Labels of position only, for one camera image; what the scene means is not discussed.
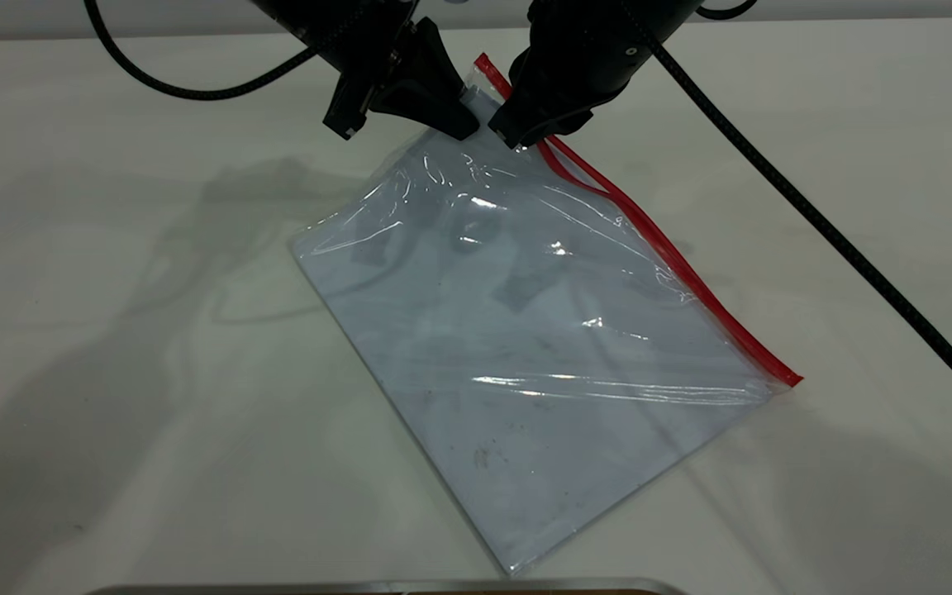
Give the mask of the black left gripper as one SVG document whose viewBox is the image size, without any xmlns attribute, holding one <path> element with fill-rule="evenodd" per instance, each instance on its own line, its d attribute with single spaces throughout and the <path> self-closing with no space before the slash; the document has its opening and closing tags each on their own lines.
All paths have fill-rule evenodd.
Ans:
<svg viewBox="0 0 952 595">
<path fill-rule="evenodd" d="M 307 48 L 269 73 L 278 79 L 320 56 L 340 72 L 324 124 L 350 140 L 371 112 L 427 125 L 465 140 L 480 121 L 464 104 L 466 86 L 430 18 L 413 23 L 418 1 L 253 1 Z"/>
</svg>

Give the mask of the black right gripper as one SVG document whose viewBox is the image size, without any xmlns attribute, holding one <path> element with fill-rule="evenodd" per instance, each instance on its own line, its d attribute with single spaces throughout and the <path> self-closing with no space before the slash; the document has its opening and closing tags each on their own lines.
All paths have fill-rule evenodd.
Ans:
<svg viewBox="0 0 952 595">
<path fill-rule="evenodd" d="M 621 93 L 650 59 L 640 27 L 664 42 L 698 7 L 699 1 L 533 1 L 529 45 L 511 67 L 512 94 L 488 127 L 509 150 L 579 131 L 593 107 Z"/>
</svg>

